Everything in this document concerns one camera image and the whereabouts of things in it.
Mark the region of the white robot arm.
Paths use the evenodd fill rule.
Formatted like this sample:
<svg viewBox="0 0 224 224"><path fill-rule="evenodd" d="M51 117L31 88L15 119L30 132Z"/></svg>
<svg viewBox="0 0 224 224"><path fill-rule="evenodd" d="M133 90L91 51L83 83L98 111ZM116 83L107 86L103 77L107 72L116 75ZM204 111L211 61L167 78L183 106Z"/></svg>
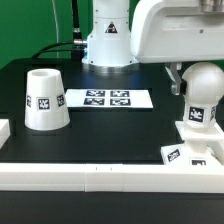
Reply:
<svg viewBox="0 0 224 224"><path fill-rule="evenodd" d="M175 95L186 91L178 71L188 61L224 59L224 0L92 0L93 29L84 65L104 73L164 63Z"/></svg>

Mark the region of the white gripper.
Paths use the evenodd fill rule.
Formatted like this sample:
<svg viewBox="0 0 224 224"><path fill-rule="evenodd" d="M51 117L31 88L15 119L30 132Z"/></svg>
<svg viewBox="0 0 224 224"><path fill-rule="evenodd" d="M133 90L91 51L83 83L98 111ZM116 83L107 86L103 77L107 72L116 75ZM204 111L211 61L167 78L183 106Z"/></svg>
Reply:
<svg viewBox="0 0 224 224"><path fill-rule="evenodd" d="M174 95L186 94L181 62L224 59L224 12L204 12L202 0L140 0L132 54L141 63L166 63Z"/></svg>

